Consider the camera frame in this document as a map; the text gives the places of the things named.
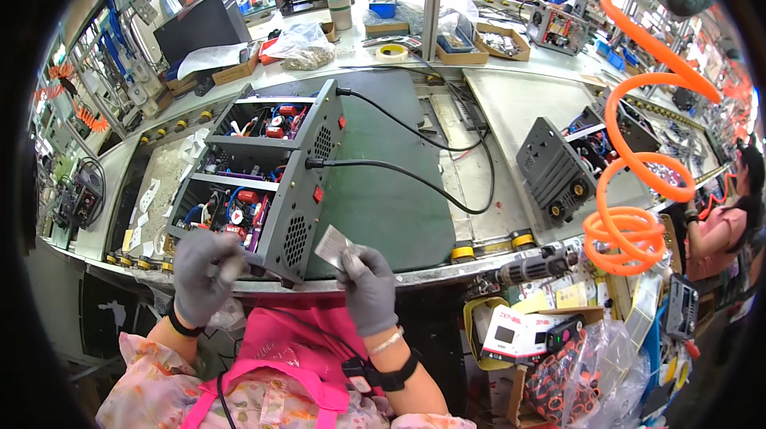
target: black wristband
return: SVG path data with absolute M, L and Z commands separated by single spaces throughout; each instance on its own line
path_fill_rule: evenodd
M 181 321 L 178 321 L 178 315 L 176 314 L 176 297 L 173 297 L 170 300 L 169 306 L 170 310 L 168 311 L 168 319 L 170 319 L 170 324 L 173 325 L 173 328 L 177 331 L 178 334 L 187 338 L 196 338 L 202 333 L 202 331 L 205 330 L 205 327 L 189 329 L 182 325 Z
M 385 392 L 401 391 L 405 388 L 405 381 L 412 376 L 417 368 L 417 363 L 423 356 L 415 348 L 410 348 L 410 357 L 404 366 L 394 372 L 371 372 L 369 383 L 371 386 L 380 386 Z

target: pink apron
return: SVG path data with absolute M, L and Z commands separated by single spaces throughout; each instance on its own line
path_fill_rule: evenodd
M 364 343 L 356 335 L 348 310 L 337 304 L 324 308 L 317 307 L 316 302 L 275 310 L 254 308 L 247 317 L 237 360 L 221 380 L 224 394 L 236 378 L 258 368 L 273 368 L 295 378 L 320 407 L 317 429 L 335 427 L 338 414 L 345 413 L 349 407 L 346 384 L 349 379 L 343 374 L 341 363 L 354 354 L 338 339 L 321 334 L 280 311 L 343 338 L 366 358 Z M 181 429 L 197 428 L 218 397 L 217 380 L 202 383 L 199 388 L 202 396 L 189 411 Z M 380 388 L 376 389 L 382 396 Z

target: floral shirt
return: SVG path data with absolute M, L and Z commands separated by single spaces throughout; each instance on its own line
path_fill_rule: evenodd
M 176 351 L 146 338 L 121 333 L 120 352 L 127 370 L 101 405 L 96 422 L 103 428 L 180 427 L 201 395 L 202 381 Z M 302 429 L 314 427 L 319 407 L 304 387 L 273 368 L 249 372 L 231 384 L 225 398 L 237 427 Z M 366 398 L 349 391 L 349 408 L 336 426 L 405 429 L 475 429 L 473 422 L 445 415 L 404 415 L 389 423 L 394 412 L 383 397 Z M 202 429 L 230 429 L 216 399 L 200 424 Z

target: hand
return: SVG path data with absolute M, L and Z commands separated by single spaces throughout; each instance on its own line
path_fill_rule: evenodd
M 345 305 L 359 336 L 372 336 L 396 326 L 394 273 L 383 255 L 354 244 L 341 255 L 341 266 L 343 271 L 336 270 L 336 278 L 345 288 Z
M 244 270 L 243 255 L 235 234 L 195 230 L 181 240 L 173 261 L 177 315 L 193 327 L 206 326 Z

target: green work mat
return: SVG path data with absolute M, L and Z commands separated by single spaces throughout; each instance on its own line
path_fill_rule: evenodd
M 268 95 L 310 95 L 327 79 L 373 100 L 412 128 L 423 111 L 407 71 L 357 71 L 258 91 Z M 342 97 L 345 135 L 335 159 L 377 159 L 403 166 L 442 186 L 438 149 L 424 144 L 367 102 Z M 455 244 L 450 209 L 442 195 L 406 175 L 370 166 L 328 168 L 322 215 L 317 224 L 306 280 L 334 276 L 334 267 L 313 248 L 327 225 L 349 240 L 383 254 L 395 272 L 431 268 L 448 258 Z

